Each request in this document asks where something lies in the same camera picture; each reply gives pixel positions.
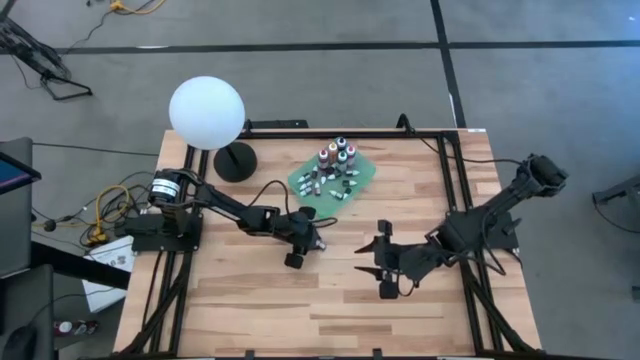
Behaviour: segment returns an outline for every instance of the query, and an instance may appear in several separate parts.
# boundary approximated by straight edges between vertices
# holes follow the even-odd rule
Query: wooden tabletop
[[[485,132],[461,130],[460,138],[465,157],[492,158]],[[436,147],[435,141],[428,141]],[[327,143],[308,139],[243,142],[258,156],[258,169],[250,179],[225,183],[211,165],[206,178],[244,203],[270,180],[286,183],[294,169]],[[180,356],[243,356],[246,349],[254,349],[257,356],[348,356],[370,355],[378,347],[385,355],[473,354],[457,266],[436,269],[413,295],[393,301],[380,300],[373,277],[353,269],[373,265],[371,254],[353,252],[378,234],[378,219],[393,223],[392,239],[397,243],[424,241],[424,234],[440,223],[448,205],[438,156],[419,140],[353,142],[376,165],[376,175],[336,214],[338,224],[320,229],[328,248],[309,253],[300,270],[283,265],[290,246],[247,236],[230,220],[205,212],[201,247],[189,282]],[[186,148],[179,136],[167,131],[158,169],[182,167]],[[194,170],[198,159],[196,152]],[[462,204],[455,162],[450,164]],[[493,164],[467,163],[466,169],[475,205],[500,191]],[[289,201],[297,209],[295,196]],[[283,207],[283,190],[269,188],[258,204]],[[525,341],[539,347],[522,270],[505,252],[496,255],[507,271],[504,277],[489,271],[496,305]],[[155,259],[155,253],[136,259],[115,350],[128,345],[140,329]],[[151,311],[163,267],[159,267]],[[407,285],[401,282],[405,291]],[[168,348],[172,315],[170,310],[161,349]],[[490,347],[483,311],[480,318],[485,347]]]

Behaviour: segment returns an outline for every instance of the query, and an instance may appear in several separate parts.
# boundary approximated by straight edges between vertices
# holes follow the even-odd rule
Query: green tray
[[[309,194],[305,197],[300,196],[300,185],[298,179],[305,173],[311,172],[313,167],[318,164],[318,155],[313,156],[306,164],[302,165],[298,170],[289,175],[289,187],[293,189],[293,192],[297,195],[298,201],[304,206],[311,206],[316,209],[316,219],[326,218],[333,216],[343,206],[347,205],[353,200],[360,190],[364,189],[373,179],[373,175],[376,173],[376,166],[369,161],[365,156],[362,156],[360,152],[356,153],[356,162],[352,170],[360,171],[360,174],[356,176],[346,176],[335,180],[327,180],[324,185],[320,185],[322,194],[316,196],[315,194]],[[313,180],[312,186],[315,186],[315,181],[320,182],[322,172],[318,171],[318,178]],[[354,180],[357,182],[355,186],[351,186],[351,194],[344,200],[336,199],[329,193],[330,190],[335,190],[340,193],[344,193],[345,187],[342,186],[342,180]]]

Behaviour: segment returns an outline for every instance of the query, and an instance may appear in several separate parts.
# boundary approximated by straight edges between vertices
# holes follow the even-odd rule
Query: black lamp base
[[[218,150],[213,157],[213,168],[227,182],[247,180],[257,167],[256,152],[245,143],[233,142]]]

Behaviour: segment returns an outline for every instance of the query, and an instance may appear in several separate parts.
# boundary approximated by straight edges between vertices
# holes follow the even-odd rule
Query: gray floor
[[[105,11],[104,3],[58,3],[21,0],[11,17],[41,41],[66,47],[85,37]],[[441,3],[449,41],[640,39],[640,5],[634,1]],[[153,15],[109,16],[85,46],[436,40],[423,0],[168,0]],[[590,193],[640,169],[640,49],[455,50],[452,57],[467,125],[488,129],[496,156],[546,154],[571,174],[558,197],[514,211],[524,218],[518,235],[544,348],[637,358],[640,304],[631,300],[630,287],[640,284],[640,237],[602,221]],[[55,103],[41,89],[25,89],[15,64],[0,56],[0,139],[30,136],[157,152],[169,127],[168,99],[195,75],[228,80],[255,120],[383,127],[406,112],[415,126],[454,126],[437,50],[69,55],[65,61],[74,79],[93,87],[94,98]],[[35,84],[36,76],[30,70],[27,75]],[[76,210],[104,186],[151,170],[155,162],[46,148],[36,148],[34,161],[44,176],[35,185],[34,204],[52,216]],[[499,166],[499,172],[507,184],[514,169]],[[605,211],[634,225],[625,202]],[[80,290],[74,280],[58,283],[59,292]],[[81,306],[70,301],[56,309],[71,314]],[[100,314],[101,334],[65,348],[62,358],[107,354],[118,316],[119,307]]]

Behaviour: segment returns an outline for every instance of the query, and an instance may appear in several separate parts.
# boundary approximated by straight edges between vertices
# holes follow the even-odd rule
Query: paint bottle
[[[353,168],[356,164],[356,148],[353,145],[347,146],[347,167]]]
[[[338,154],[338,170],[341,173],[347,171],[347,153],[344,151]]]
[[[326,149],[322,149],[318,153],[318,167],[322,170],[329,167],[329,153]]]
[[[331,143],[327,150],[329,152],[329,165],[333,165],[338,160],[338,145]]]
[[[338,151],[344,151],[347,148],[347,139],[342,136],[336,138],[336,145],[338,145]]]

